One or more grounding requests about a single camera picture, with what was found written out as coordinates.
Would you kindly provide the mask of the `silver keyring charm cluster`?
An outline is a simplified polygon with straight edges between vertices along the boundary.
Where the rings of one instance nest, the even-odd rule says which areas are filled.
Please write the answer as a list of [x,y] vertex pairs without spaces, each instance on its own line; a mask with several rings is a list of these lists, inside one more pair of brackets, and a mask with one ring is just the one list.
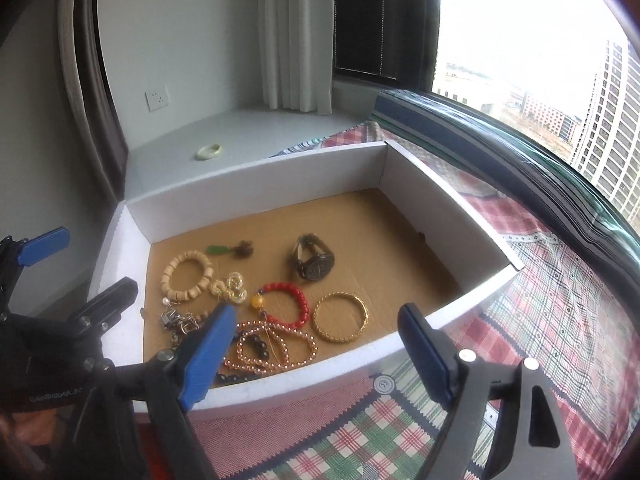
[[187,335],[201,327],[198,317],[191,313],[182,313],[175,307],[169,306],[160,314],[160,324],[165,330],[174,330],[178,334]]

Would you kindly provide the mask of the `gold chain trinket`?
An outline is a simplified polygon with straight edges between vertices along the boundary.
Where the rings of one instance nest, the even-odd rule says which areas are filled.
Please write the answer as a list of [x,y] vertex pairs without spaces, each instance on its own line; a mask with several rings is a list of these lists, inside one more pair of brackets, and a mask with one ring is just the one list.
[[230,273],[224,280],[213,281],[209,285],[210,293],[219,300],[239,306],[247,300],[247,290],[244,287],[243,275],[239,272]]

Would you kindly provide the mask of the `plaid patchwork bed quilt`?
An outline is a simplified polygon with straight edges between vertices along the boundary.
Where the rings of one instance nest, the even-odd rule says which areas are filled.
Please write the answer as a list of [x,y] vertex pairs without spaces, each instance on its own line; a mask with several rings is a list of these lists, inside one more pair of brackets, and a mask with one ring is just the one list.
[[215,304],[208,283],[242,275],[260,309],[244,332],[274,329],[288,347],[250,382],[210,389],[195,411],[249,413],[318,396],[410,358],[447,411],[427,478],[460,479],[485,406],[499,400],[492,478],[605,479],[630,448],[639,337],[623,311],[552,302],[524,351],[452,342],[524,264],[485,218],[430,167],[392,141],[271,157],[133,200],[145,237],[145,316],[134,354],[160,348],[163,283],[192,289],[190,310]]

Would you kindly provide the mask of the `gold bangle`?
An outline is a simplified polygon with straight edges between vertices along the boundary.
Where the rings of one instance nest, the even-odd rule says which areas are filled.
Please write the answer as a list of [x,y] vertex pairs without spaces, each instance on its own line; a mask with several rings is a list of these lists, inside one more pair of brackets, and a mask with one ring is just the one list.
[[366,304],[350,292],[330,292],[322,296],[311,315],[317,334],[332,344],[349,344],[357,340],[369,325]]

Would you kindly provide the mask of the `dark wrist watch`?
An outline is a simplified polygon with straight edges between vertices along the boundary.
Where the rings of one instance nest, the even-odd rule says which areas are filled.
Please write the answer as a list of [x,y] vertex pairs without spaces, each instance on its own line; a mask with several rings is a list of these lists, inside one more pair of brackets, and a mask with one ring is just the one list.
[[292,249],[293,268],[304,281],[318,282],[326,278],[335,266],[335,255],[314,233],[302,234]]

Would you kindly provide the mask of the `white cardboard box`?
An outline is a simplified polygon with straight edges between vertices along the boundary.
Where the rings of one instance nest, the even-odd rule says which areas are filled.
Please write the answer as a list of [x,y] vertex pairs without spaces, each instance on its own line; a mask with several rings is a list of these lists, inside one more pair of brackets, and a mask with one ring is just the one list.
[[105,354],[130,365],[163,347],[167,263],[236,240],[253,242],[254,255],[211,258],[215,280],[241,274],[262,312],[303,321],[319,352],[307,362],[292,340],[295,370],[209,390],[194,408],[200,419],[274,408],[375,373],[404,352],[402,304],[446,326],[487,306],[522,268],[450,184],[395,142],[277,156],[117,206],[90,290],[132,278],[140,292],[103,336]]

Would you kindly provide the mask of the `white wall socket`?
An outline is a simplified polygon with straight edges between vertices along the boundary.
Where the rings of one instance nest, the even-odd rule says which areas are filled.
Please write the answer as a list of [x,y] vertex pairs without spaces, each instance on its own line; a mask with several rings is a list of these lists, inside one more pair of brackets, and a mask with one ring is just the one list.
[[164,84],[157,88],[146,90],[144,95],[150,113],[168,107],[170,104],[168,88]]

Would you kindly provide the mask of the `white curtain left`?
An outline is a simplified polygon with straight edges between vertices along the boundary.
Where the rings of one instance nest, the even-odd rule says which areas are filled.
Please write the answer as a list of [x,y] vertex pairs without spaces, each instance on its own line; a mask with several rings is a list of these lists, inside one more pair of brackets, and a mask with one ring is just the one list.
[[258,0],[258,18],[265,104],[331,114],[334,0]]

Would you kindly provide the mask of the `dark brown drape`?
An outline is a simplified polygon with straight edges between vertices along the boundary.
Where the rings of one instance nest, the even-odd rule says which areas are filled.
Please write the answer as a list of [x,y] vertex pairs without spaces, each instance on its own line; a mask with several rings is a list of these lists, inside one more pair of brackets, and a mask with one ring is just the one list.
[[82,143],[106,197],[125,197],[128,146],[102,53],[98,0],[58,0],[58,52]]

